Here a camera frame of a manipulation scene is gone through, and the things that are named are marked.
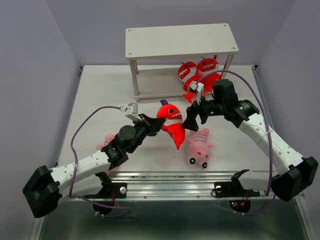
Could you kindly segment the red plush purple horn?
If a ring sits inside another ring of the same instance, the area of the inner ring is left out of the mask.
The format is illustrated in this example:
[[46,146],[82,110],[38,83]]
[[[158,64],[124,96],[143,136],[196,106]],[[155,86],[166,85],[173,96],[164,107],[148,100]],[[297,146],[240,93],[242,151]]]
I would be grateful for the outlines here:
[[157,111],[156,117],[165,119],[161,129],[169,134],[176,149],[179,150],[186,138],[186,130],[182,128],[183,118],[181,111],[165,99],[161,99],[160,104],[161,107]]

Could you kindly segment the red shark plush white belly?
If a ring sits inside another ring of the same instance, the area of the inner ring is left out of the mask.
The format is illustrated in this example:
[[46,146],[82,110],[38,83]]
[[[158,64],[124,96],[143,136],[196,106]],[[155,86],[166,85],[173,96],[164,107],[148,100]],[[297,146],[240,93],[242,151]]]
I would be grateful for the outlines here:
[[[217,55],[214,57],[202,58],[202,60],[197,64],[197,73],[203,77],[207,76],[219,69],[219,62],[217,60]],[[201,83],[204,85],[203,96],[206,96],[208,92],[212,90],[212,84],[221,79],[220,73],[214,73],[206,77]]]

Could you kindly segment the red shark plush toy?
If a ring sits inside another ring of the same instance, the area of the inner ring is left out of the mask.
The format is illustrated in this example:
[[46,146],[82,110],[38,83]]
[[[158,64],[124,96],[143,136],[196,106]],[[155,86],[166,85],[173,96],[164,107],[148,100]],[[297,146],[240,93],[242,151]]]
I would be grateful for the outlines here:
[[193,102],[195,94],[188,91],[190,84],[197,82],[201,75],[198,72],[197,65],[192,61],[182,62],[182,65],[178,69],[178,78],[183,83],[184,94],[183,97],[189,102]]

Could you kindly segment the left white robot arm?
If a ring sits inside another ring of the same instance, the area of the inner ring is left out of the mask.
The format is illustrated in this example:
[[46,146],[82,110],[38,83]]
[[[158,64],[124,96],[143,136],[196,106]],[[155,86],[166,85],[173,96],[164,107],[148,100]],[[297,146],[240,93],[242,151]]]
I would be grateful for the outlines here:
[[151,118],[141,113],[133,125],[120,128],[114,139],[102,149],[83,159],[62,167],[38,167],[22,193],[35,218],[42,218],[57,208],[63,199],[63,191],[73,189],[76,182],[92,175],[98,176],[125,163],[148,136],[158,134],[165,123],[165,118]]

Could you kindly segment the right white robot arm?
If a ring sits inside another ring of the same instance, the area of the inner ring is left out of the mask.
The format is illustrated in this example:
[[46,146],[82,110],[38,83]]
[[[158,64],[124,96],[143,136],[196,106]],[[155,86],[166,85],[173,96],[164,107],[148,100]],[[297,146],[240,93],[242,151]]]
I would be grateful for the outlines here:
[[228,79],[213,83],[213,97],[203,96],[204,85],[191,83],[189,91],[195,94],[195,101],[186,109],[182,127],[198,131],[196,117],[205,124],[208,117],[223,116],[237,129],[246,134],[269,158],[267,173],[249,169],[236,172],[231,180],[218,189],[218,198],[235,197],[246,191],[271,190],[279,199],[289,202],[308,188],[315,178],[318,162],[310,156],[304,157],[290,147],[268,124],[262,108],[250,100],[240,100],[233,83]]

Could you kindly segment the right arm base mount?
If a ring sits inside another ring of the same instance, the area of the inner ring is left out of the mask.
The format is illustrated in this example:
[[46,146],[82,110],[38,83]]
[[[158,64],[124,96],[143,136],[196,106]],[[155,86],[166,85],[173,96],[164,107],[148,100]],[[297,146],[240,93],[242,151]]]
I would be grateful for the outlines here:
[[230,200],[229,206],[236,214],[242,215],[253,215],[249,213],[251,209],[251,200],[250,197],[259,197],[259,190],[255,191],[252,189],[246,190],[242,187],[239,178],[242,177],[245,173],[248,173],[248,169],[243,169],[236,172],[230,181],[220,181],[215,182],[214,187],[211,190],[210,194],[214,198],[242,198],[240,200]]

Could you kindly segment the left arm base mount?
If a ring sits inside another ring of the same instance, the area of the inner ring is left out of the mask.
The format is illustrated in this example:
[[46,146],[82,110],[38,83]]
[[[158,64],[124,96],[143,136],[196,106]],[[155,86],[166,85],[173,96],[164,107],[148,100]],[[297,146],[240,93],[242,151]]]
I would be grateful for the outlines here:
[[95,174],[100,180],[101,189],[98,193],[87,194],[82,199],[92,204],[96,216],[101,218],[123,217],[131,212],[131,209],[124,206],[116,206],[116,199],[125,199],[127,192],[121,190],[127,189],[127,183],[113,183],[106,172]]

